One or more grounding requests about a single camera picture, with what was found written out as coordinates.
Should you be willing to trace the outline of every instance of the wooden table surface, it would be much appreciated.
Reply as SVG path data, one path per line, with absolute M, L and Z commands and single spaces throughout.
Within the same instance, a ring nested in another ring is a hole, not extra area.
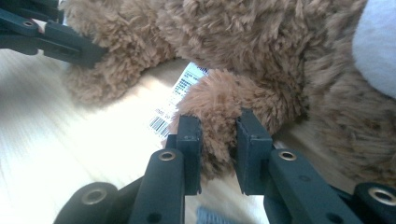
M 1 49 L 0 223 L 52 223 L 79 188 L 102 181 L 120 189 L 140 177 L 160 149 L 146 128 L 150 116 L 187 64 L 149 69 L 114 104 L 87 108 L 73 103 L 62 85 L 65 63 Z M 275 139 L 300 149 L 331 184 L 352 189 L 326 168 L 330 162 L 315 150 L 320 146 L 308 122 L 288 125 Z M 195 223 L 200 205 L 240 223 L 268 223 L 262 200 L 242 195 L 235 177 L 214 180 L 203 194 L 186 198 L 186 223 Z

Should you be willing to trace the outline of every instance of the white fabric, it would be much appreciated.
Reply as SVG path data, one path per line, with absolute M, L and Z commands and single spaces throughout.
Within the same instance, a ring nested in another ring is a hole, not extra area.
M 353 39 L 356 67 L 377 90 L 396 98 L 396 0 L 369 0 Z

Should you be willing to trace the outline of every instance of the barcode label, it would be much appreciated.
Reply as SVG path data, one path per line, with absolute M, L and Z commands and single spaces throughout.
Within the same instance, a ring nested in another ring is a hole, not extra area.
M 154 116 L 149 122 L 149 128 L 161 140 L 169 134 L 168 126 L 177 111 L 177 103 L 186 95 L 189 87 L 196 84 L 198 80 L 207 75 L 207 69 L 201 68 L 194 63 L 189 63 L 172 89 L 170 98 L 166 104 L 154 111 Z
M 152 128 L 152 130 L 156 135 L 159 135 L 160 137 L 164 138 L 169 134 L 168 125 L 169 122 L 166 122 L 160 117 L 155 117 L 154 119 L 151 120 L 149 126 Z

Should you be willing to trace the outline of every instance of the teddy bear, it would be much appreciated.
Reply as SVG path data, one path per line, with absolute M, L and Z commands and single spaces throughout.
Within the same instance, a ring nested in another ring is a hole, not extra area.
M 77 101 L 105 105 L 145 69 L 181 57 L 209 69 L 169 127 L 181 115 L 201 121 L 203 179 L 233 171 L 235 119 L 249 108 L 270 134 L 307 116 L 332 169 L 396 187 L 396 101 L 352 52 L 367 2 L 67 0 L 67 24 L 107 53 L 94 68 L 70 66 L 64 83 Z

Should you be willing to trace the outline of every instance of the black plastic bracket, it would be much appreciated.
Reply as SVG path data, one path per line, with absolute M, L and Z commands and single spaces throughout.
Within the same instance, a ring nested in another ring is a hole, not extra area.
M 40 31 L 34 21 L 3 8 L 0 8 L 0 49 L 13 49 L 27 55 L 36 55 L 42 49 L 48 57 L 89 68 L 107 53 L 70 27 L 47 21 L 44 31 Z
M 1 0 L 0 8 L 24 18 L 40 21 L 63 22 L 64 14 L 58 10 L 58 0 Z
M 184 183 L 181 152 L 153 153 L 128 223 L 184 223 Z
M 117 199 L 117 188 L 108 183 L 91 183 L 76 191 L 62 212 L 56 217 L 56 224 L 107 224 L 111 223 L 111 207 Z
M 364 223 L 396 224 L 396 189 L 361 183 L 348 204 Z
M 181 116 L 177 129 L 177 150 L 184 155 L 186 195 L 201 193 L 201 122 L 194 117 Z
M 268 170 L 294 223 L 362 223 L 301 153 L 274 150 Z
M 242 110 L 236 129 L 238 150 L 234 167 L 239 186 L 246 195 L 263 195 L 265 183 L 262 168 L 268 163 L 273 150 L 273 139 L 251 110 Z

